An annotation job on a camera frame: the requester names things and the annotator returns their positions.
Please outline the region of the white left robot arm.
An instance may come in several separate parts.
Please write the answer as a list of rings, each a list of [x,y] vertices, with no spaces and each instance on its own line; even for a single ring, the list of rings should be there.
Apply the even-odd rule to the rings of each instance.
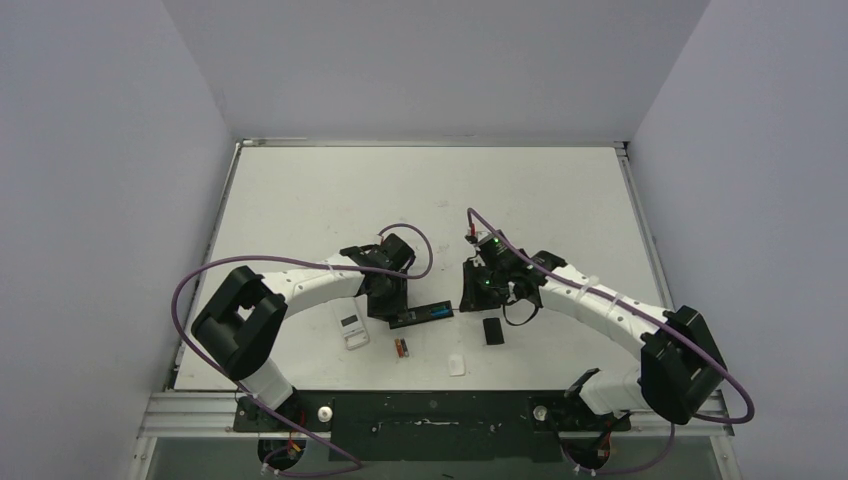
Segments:
[[[290,428],[298,417],[298,392],[270,355],[282,323],[302,311],[364,295],[393,302],[406,297],[414,249],[395,234],[378,244],[341,249],[323,262],[299,262],[281,272],[233,269],[191,325],[215,365],[259,400],[270,428]]]

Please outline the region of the black bar tool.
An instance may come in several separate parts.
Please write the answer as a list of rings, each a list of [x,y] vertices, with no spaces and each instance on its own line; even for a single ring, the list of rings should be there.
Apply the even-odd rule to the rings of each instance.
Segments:
[[[434,307],[439,307],[444,305],[445,307],[450,307],[453,311],[450,317],[444,318],[432,318],[430,315],[430,310]],[[423,323],[441,320],[445,318],[451,318],[454,316],[454,309],[450,301],[442,301],[436,302],[428,305],[422,305],[418,307],[408,308],[397,315],[393,316],[388,320],[388,325],[390,329],[399,329],[408,326],[420,325]]]

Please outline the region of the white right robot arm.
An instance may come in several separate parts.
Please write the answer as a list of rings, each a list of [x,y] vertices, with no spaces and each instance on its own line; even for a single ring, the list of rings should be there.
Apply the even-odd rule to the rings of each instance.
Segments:
[[[541,250],[512,251],[494,234],[468,234],[474,255],[462,265],[460,309],[505,309],[520,301],[536,311],[568,316],[607,337],[639,364],[626,373],[587,370],[566,391],[568,421],[588,429],[604,415],[652,411],[686,425],[722,381],[725,364],[703,316],[643,304],[584,275],[563,258]]]

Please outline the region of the white battery cover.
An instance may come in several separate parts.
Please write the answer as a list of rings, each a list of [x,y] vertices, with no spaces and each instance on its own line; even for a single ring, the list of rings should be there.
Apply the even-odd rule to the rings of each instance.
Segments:
[[[461,377],[466,374],[466,364],[463,355],[451,354],[448,357],[448,373],[450,377]]]

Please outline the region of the white red remote control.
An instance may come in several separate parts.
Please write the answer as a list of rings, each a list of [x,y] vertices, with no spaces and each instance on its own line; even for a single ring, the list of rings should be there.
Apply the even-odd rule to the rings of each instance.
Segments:
[[[334,305],[344,346],[348,351],[356,350],[370,342],[363,316],[354,299],[342,299]]]

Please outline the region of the black battery cover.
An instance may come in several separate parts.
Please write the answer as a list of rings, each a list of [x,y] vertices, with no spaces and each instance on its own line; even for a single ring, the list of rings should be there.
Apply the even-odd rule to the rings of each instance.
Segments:
[[[498,317],[484,318],[482,321],[484,337],[487,346],[503,345],[505,337],[501,319]]]

